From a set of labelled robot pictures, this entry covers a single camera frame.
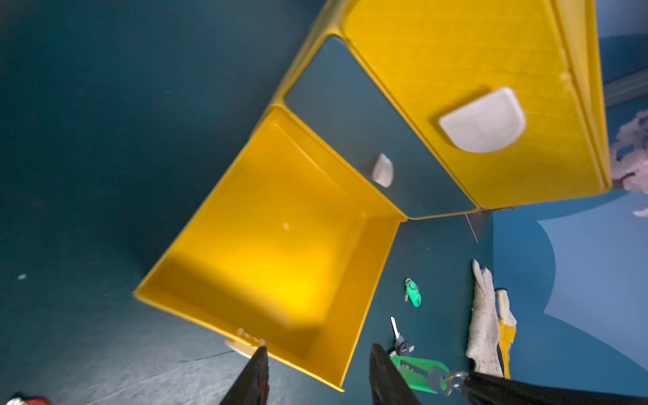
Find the yellow drawer cabinet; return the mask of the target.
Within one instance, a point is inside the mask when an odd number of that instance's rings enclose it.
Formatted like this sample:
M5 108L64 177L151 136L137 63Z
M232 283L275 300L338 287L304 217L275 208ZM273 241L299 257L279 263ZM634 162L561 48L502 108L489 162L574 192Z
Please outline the yellow drawer cabinet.
M593 1L329 1L273 104L408 219L612 187Z

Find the key with black fob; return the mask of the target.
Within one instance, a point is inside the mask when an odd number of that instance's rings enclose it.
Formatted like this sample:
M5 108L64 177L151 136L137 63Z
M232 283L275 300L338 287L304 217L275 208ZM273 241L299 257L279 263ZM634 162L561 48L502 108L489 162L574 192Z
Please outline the key with black fob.
M408 343L408 341L403 337L398 330L398 325L394 317L390 317L391 328L393 329L394 341L393 341L393 350L389 353L391 358L393 357L410 357L413 353L414 347Z

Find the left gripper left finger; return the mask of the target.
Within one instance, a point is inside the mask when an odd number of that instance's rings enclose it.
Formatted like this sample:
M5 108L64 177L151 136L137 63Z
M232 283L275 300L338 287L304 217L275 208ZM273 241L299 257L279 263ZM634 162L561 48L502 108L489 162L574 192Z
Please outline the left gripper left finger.
M267 348L256 350L220 405L266 405L269 397Z

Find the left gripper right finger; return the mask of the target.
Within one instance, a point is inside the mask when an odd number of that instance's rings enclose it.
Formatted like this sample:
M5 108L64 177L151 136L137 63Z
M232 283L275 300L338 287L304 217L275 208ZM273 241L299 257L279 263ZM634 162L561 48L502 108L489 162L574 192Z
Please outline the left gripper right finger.
M374 405L420 405L418 398L379 344L371 346L369 378Z

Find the yellow bottom drawer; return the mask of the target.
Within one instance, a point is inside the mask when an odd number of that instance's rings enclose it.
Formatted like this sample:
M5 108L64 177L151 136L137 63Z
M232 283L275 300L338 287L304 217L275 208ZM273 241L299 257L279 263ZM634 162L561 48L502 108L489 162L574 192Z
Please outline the yellow bottom drawer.
M341 390L404 221L274 106L134 294Z

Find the key with green tag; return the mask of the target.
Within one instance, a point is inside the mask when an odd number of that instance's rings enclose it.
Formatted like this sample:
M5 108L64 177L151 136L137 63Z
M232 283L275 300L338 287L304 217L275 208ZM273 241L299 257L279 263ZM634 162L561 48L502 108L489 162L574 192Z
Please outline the key with green tag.
M419 308L422 303L422 295L419 286L411 278L406 278L404 280L404 290L404 300L411 303L413 307Z

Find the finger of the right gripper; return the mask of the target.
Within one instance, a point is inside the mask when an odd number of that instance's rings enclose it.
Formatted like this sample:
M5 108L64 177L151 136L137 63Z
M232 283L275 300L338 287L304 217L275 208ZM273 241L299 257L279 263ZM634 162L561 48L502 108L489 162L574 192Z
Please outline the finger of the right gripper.
M476 372L467 374L461 392L472 404L647 404L642 397L535 386Z

